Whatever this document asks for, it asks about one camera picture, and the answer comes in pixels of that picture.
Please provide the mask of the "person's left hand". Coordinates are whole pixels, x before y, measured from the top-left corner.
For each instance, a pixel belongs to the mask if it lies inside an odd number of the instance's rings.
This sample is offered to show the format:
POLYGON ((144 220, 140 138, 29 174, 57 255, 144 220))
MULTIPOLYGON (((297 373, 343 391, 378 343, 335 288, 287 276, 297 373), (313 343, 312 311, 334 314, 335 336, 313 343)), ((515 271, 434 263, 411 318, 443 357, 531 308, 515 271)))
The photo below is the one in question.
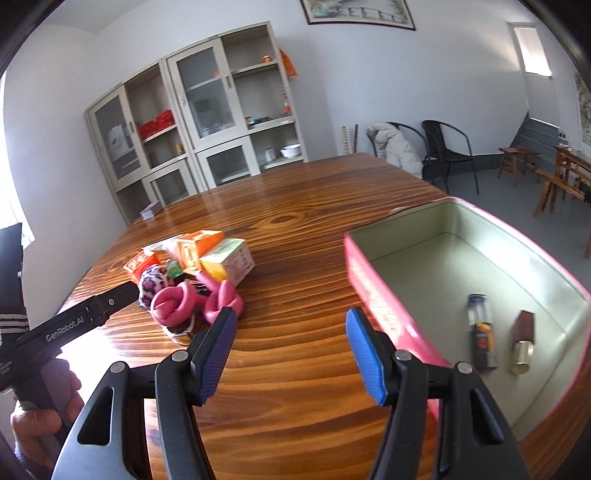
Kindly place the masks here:
POLYGON ((11 415, 14 453, 36 478, 48 478, 53 471, 62 434, 84 407, 80 388, 68 362, 55 359, 16 390, 18 401, 11 415))

